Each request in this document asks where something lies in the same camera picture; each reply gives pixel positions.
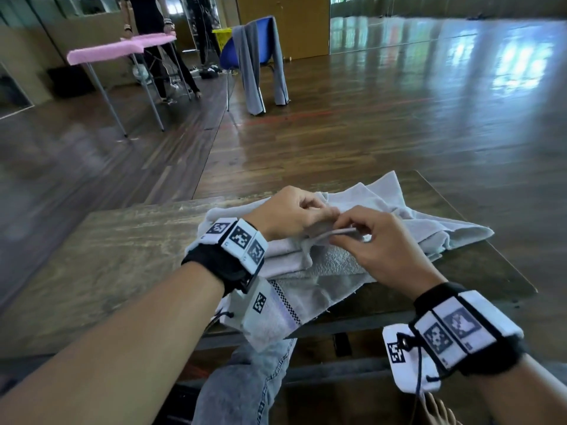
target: bare foot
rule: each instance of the bare foot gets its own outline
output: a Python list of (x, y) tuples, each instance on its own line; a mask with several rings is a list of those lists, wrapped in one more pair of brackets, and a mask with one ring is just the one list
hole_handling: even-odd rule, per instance
[(429, 392), (421, 399), (425, 416), (431, 425), (462, 425), (450, 408), (445, 407), (443, 401), (437, 400)]

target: yellow basket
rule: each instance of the yellow basket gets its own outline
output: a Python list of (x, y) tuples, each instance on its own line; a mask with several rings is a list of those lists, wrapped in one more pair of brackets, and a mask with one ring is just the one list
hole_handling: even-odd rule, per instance
[(218, 42), (218, 46), (221, 50), (232, 37), (231, 28), (219, 28), (217, 30), (213, 30), (213, 33), (216, 35), (216, 41)]

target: blue chair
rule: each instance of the blue chair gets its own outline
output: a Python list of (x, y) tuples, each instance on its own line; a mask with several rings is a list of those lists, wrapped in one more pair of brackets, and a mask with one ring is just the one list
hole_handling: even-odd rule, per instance
[[(256, 23), (258, 28), (258, 47), (260, 52), (260, 65), (268, 66), (273, 70), (273, 67), (268, 64), (272, 59), (272, 54), (274, 51), (274, 36), (272, 27), (272, 17), (263, 17), (261, 19), (256, 19), (252, 21)], [(232, 75), (233, 70), (238, 70), (240, 66), (238, 65), (237, 49), (234, 46), (234, 41), (232, 37), (226, 42), (225, 46), (222, 48), (221, 56), (219, 57), (219, 64), (224, 70), (229, 72), (226, 75), (226, 111), (229, 111), (229, 76)]]

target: gray towel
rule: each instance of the gray towel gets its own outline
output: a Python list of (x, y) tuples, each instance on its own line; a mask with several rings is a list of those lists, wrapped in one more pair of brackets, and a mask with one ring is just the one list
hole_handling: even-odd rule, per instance
[[(276, 105), (284, 106), (289, 103), (284, 77), (284, 61), (276, 19), (273, 16), (270, 18), (273, 31), (274, 99)], [(242, 85), (245, 89), (246, 108), (253, 115), (265, 113), (266, 107), (262, 99), (262, 92), (260, 92), (260, 48), (256, 21), (232, 28), (232, 40), (237, 51)]]

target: black pants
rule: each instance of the black pants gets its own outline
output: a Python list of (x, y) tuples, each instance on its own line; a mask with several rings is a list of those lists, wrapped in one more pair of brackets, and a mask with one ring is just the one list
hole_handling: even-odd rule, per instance
[(202, 15), (198, 14), (195, 16), (195, 26), (197, 27), (197, 40), (199, 42), (199, 55), (201, 56), (201, 64), (205, 65), (207, 62), (207, 51), (209, 50), (209, 40), (216, 53), (216, 56), (221, 56), (221, 48), (218, 46), (216, 37), (213, 34), (213, 27), (208, 18), (203, 18)]
[[(177, 55), (177, 60), (179, 60), (179, 64), (180, 64), (179, 67), (181, 69), (181, 73), (183, 74), (183, 78), (185, 79), (185, 82), (189, 85), (189, 87), (193, 90), (193, 92), (199, 92), (199, 88), (197, 87), (197, 84), (195, 83), (193, 76), (191, 76), (191, 72), (189, 71), (189, 69), (181, 59), (181, 54), (176, 49), (173, 49), (169, 43), (163, 45), (162, 49), (165, 50), (167, 56), (170, 57), (170, 59), (173, 61), (174, 64), (175, 64), (175, 55)], [(144, 58), (146, 60), (147, 66), (150, 69), (151, 75), (154, 77), (155, 86), (156, 88), (158, 88), (159, 96), (162, 99), (164, 99), (165, 97), (167, 97), (167, 94), (166, 94), (166, 86), (163, 81), (162, 56), (159, 53), (158, 47), (152, 46), (151, 48), (146, 48), (144, 51)]]

